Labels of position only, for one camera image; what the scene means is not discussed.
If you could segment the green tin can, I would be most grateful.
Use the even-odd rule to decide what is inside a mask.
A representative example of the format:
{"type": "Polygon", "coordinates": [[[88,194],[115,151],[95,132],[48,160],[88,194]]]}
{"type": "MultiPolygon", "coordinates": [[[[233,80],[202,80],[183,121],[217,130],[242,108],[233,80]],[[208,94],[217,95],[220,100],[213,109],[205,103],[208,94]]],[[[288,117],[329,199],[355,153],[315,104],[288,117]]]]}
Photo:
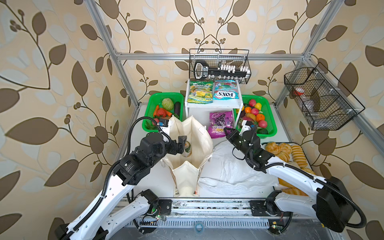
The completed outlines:
{"type": "Polygon", "coordinates": [[[185,142],[185,151],[183,152],[182,156],[185,158],[188,158],[192,154],[192,146],[190,142],[185,142]]]}

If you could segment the purple candy bag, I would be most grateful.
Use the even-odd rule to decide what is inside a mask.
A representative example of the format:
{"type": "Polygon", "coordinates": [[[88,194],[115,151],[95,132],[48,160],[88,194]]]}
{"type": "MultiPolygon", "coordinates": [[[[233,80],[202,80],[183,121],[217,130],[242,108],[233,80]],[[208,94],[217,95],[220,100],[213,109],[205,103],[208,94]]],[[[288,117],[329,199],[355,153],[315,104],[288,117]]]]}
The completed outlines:
{"type": "Polygon", "coordinates": [[[225,137],[224,128],[234,127],[233,112],[214,112],[210,113],[210,124],[208,128],[209,135],[212,139],[225,137]]]}

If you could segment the cream floral tote bag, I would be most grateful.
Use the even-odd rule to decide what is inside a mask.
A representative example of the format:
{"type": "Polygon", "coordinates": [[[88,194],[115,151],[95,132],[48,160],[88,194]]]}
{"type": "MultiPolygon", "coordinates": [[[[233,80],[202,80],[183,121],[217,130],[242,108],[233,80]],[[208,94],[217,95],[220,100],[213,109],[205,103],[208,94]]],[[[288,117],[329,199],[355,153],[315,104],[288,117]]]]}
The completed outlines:
{"type": "Polygon", "coordinates": [[[175,183],[174,197],[199,197],[198,181],[213,153],[213,141],[206,127],[193,116],[184,121],[171,117],[165,132],[175,140],[179,136],[187,137],[182,154],[168,154],[163,158],[175,183]]]}

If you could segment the Fox's candy bag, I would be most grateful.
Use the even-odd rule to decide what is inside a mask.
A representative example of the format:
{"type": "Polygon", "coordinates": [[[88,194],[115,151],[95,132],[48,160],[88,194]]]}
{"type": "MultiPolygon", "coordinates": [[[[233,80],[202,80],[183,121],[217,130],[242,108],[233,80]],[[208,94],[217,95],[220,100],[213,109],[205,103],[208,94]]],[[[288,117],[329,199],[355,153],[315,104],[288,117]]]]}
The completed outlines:
{"type": "Polygon", "coordinates": [[[239,98],[238,85],[233,80],[216,81],[214,87],[214,100],[232,100],[239,98]]]}

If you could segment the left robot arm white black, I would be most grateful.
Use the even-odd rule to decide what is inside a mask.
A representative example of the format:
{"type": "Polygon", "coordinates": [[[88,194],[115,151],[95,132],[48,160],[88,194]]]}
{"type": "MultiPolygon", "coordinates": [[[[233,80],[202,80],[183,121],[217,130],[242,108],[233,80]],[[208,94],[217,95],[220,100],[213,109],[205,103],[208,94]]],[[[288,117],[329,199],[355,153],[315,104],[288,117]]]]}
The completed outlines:
{"type": "Polygon", "coordinates": [[[185,151],[187,136],[172,140],[165,133],[149,133],[134,151],[109,169],[99,195],[71,223],[60,225],[59,240],[108,240],[134,219],[154,210],[159,198],[146,190],[123,209],[112,213],[117,204],[146,177],[166,155],[185,151]]]}

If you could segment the dark purple eggplant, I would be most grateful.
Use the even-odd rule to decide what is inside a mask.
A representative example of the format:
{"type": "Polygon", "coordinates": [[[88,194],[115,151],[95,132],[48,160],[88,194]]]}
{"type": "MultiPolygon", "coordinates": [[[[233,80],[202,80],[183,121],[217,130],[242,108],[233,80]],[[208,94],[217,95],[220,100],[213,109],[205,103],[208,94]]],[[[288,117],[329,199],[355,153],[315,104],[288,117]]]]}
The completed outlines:
{"type": "Polygon", "coordinates": [[[180,102],[174,103],[174,115],[176,118],[180,118],[180,116],[181,116],[181,103],[180,102]]]}

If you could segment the red apple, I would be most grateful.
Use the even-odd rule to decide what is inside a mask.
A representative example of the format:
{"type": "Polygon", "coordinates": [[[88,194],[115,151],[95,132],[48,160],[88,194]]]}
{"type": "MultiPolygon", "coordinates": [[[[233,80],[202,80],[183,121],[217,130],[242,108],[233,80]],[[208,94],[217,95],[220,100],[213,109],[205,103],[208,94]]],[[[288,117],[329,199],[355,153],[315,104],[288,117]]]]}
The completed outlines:
{"type": "Polygon", "coordinates": [[[268,127],[268,123],[265,120],[260,120],[258,122],[258,127],[266,129],[268,127]]]}

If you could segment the red tomato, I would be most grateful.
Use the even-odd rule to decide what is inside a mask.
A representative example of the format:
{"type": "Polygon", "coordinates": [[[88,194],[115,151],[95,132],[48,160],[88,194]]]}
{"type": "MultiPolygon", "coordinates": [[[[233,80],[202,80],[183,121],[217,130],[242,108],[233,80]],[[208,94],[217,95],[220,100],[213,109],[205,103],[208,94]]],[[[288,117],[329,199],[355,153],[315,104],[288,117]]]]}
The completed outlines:
{"type": "Polygon", "coordinates": [[[168,116],[168,112],[163,108],[159,108],[156,116],[161,117],[161,118],[165,118],[168,116]]]}

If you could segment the left green plastic basket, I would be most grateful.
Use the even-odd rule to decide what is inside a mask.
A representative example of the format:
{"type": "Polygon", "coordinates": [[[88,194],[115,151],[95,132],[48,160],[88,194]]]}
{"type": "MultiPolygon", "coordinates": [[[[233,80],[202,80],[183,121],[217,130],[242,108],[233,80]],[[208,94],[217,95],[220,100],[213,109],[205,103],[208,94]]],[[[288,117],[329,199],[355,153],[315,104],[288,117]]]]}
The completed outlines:
{"type": "Polygon", "coordinates": [[[155,121],[175,117],[184,120],[185,97],[180,93],[155,93],[151,95],[146,109],[145,117],[155,121]]]}

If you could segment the green plastic basket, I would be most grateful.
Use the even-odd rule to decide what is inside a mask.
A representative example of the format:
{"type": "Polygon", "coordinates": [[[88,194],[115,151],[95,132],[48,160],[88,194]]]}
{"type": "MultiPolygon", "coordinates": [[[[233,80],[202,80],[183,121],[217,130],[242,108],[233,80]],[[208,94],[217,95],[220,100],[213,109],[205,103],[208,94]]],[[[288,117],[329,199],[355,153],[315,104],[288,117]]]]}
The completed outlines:
{"type": "Polygon", "coordinates": [[[258,127],[261,139],[275,136],[278,129],[268,100],[254,95],[243,95],[242,100],[244,106],[240,110],[233,109],[234,120],[239,117],[236,129],[240,132],[243,121],[250,121],[252,127],[258,127]]]}
{"type": "Polygon", "coordinates": [[[155,93],[151,95],[146,109],[145,117],[155,121],[175,117],[184,120],[185,97],[180,93],[155,93]]]}

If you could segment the orange carrot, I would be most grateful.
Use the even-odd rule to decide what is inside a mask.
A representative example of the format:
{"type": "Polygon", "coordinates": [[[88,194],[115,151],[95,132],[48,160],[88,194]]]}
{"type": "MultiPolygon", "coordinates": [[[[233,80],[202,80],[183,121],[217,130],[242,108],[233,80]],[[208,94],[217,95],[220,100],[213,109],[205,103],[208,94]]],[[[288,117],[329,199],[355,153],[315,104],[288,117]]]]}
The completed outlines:
{"type": "Polygon", "coordinates": [[[155,110],[154,110],[153,117],[155,117],[157,115],[159,108],[160,108],[160,106],[157,105],[155,110]]]}

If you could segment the yellow lemon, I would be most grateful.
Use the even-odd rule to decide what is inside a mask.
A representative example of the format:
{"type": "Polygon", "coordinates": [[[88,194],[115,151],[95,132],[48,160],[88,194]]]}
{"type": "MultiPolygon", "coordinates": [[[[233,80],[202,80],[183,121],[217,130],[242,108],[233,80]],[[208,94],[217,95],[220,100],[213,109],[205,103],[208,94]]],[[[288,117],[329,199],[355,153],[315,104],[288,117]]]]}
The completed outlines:
{"type": "Polygon", "coordinates": [[[258,109],[259,111],[262,110],[262,104],[261,103],[256,103],[254,108],[258,109]]]}

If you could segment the yellow green snack bag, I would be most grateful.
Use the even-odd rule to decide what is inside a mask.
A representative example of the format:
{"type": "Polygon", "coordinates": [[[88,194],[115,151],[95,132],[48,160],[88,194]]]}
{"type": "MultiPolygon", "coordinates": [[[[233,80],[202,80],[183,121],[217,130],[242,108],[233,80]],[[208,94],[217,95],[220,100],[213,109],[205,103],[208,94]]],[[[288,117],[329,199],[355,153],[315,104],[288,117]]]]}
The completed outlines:
{"type": "Polygon", "coordinates": [[[213,103],[213,85],[212,81],[191,81],[187,102],[192,104],[213,103]]]}

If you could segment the black bread tray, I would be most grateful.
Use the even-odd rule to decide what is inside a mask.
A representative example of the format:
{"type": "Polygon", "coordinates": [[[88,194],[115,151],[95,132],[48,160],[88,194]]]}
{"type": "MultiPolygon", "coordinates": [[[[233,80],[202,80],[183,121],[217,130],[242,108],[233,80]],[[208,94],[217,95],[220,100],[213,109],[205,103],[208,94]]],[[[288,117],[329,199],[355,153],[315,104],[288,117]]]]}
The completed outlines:
{"type": "Polygon", "coordinates": [[[275,155],[267,152],[265,149],[263,149],[262,153],[264,163],[258,164],[258,167],[262,172],[284,180],[312,199],[316,198],[318,194],[317,188],[322,187],[315,182],[315,175],[284,162],[275,155]]]}

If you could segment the plastic bottle red cap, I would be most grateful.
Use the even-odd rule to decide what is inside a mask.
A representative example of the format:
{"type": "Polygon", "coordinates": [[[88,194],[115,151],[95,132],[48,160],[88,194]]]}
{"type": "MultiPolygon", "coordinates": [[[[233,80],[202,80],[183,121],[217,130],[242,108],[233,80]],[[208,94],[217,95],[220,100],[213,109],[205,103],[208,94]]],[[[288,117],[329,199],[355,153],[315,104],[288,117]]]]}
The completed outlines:
{"type": "Polygon", "coordinates": [[[303,112],[314,111],[315,103],[305,95],[305,90],[303,88],[294,88],[293,95],[298,100],[298,106],[303,112]]]}

